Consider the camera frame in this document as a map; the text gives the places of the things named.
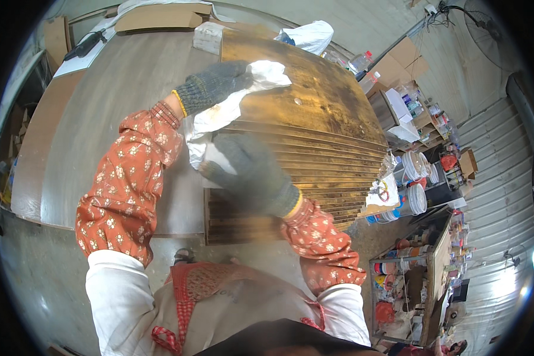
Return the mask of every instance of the white box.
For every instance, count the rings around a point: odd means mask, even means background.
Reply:
[[[400,120],[401,123],[408,123],[413,120],[413,117],[409,113],[408,107],[406,106],[404,100],[401,98],[401,95],[396,91],[396,89],[390,89],[385,92],[386,98],[390,105],[392,106],[393,112],[396,113],[396,117]]]

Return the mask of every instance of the sandal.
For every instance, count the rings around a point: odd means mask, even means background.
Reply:
[[[187,251],[188,254],[185,255],[180,253],[180,251]],[[174,254],[174,265],[176,265],[178,262],[194,263],[194,253],[192,250],[187,248],[179,248],[178,251],[176,251],[176,254]]]

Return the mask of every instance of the tools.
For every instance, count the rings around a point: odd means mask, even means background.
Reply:
[[[77,46],[73,47],[73,49],[64,56],[63,60],[68,61],[75,56],[79,58],[85,57],[87,53],[89,53],[91,49],[95,47],[99,40],[101,40],[103,43],[107,43],[107,39],[103,36],[103,32],[105,32],[104,28],[102,28],[100,31],[91,32],[92,35],[87,37]]]

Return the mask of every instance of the gray knit glove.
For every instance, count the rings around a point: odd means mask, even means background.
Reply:
[[[203,162],[200,173],[226,189],[242,208],[284,217],[297,204],[299,189],[283,173],[271,150],[251,134],[219,134],[214,145],[237,175],[217,163]]]
[[[203,72],[186,77],[176,93],[186,116],[221,103],[234,92],[253,84],[251,73],[245,73],[246,61],[225,61],[212,64]]]

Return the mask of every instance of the orange floral sleeve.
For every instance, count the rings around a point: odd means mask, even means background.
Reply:
[[[99,162],[93,186],[77,206],[75,232],[86,256],[112,249],[145,267],[150,263],[162,171],[174,163],[182,148],[183,137],[176,132],[179,126],[163,101],[121,122],[121,136]]]
[[[307,198],[285,217],[282,232],[299,254],[303,278],[315,296],[341,283],[362,285],[366,272],[358,268],[359,256],[350,237],[334,228],[333,216]]]

